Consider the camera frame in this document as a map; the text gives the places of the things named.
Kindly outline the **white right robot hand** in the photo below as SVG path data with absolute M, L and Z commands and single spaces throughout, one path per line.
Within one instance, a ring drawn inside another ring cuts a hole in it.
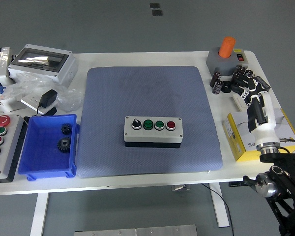
M 248 130 L 255 137 L 256 150 L 262 154 L 278 153 L 280 140 L 275 133 L 276 120 L 269 93 L 270 85 L 249 70 L 245 74 L 233 74 L 231 89 L 247 105 Z

